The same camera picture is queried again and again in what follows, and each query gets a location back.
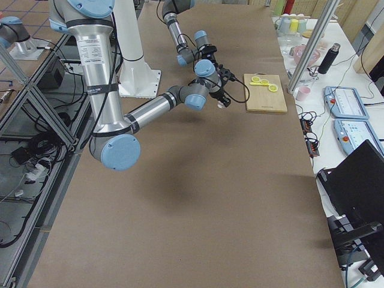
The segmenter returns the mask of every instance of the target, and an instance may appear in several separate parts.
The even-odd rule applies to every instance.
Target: computer monitor
[[[384,158],[370,141],[364,141],[326,177],[333,206],[353,228],[374,221],[384,225]],[[384,232],[360,240],[384,275]]]

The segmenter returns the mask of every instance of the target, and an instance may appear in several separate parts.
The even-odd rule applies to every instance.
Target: label
[[[104,64],[101,42],[99,39],[88,39],[77,42],[82,65]]]

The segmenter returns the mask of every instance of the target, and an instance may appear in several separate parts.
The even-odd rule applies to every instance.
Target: bottle
[[[327,54],[324,57],[323,62],[320,64],[320,67],[318,69],[318,72],[320,74],[326,74],[331,67],[333,61],[335,60],[336,56],[338,55],[338,51],[340,49],[340,44],[335,43],[327,52]]]

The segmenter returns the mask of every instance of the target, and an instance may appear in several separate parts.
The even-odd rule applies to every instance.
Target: light blue cap
[[[0,37],[0,43],[5,47],[5,48],[9,48],[11,47],[11,43],[9,43],[6,39]]]
[[[3,24],[22,24],[23,22],[16,16],[8,16],[0,19],[0,23]]]
[[[68,28],[65,24],[63,23],[60,23],[60,22],[56,22],[54,20],[52,20],[51,18],[49,19],[49,23],[50,23],[50,27],[52,30],[55,30],[56,32],[60,32],[60,33],[65,33],[65,34],[68,34]]]
[[[203,59],[194,66],[194,72],[199,77],[209,77],[216,72],[216,69],[210,60]]]
[[[183,56],[178,55],[176,58],[177,58],[178,63],[179,63],[179,65],[180,65],[181,67],[185,67],[185,66],[187,66],[188,63],[186,62],[186,60],[184,59]]]
[[[115,6],[115,0],[67,0],[78,12],[90,18],[105,18]]]
[[[118,135],[110,139],[101,152],[101,162],[109,169],[127,170],[140,157],[140,143],[129,134]]]
[[[193,110],[200,111],[203,109],[206,98],[203,95],[191,94],[185,98],[185,105]]]
[[[199,30],[194,34],[194,39],[196,40],[204,36],[206,36],[206,32],[204,30]]]

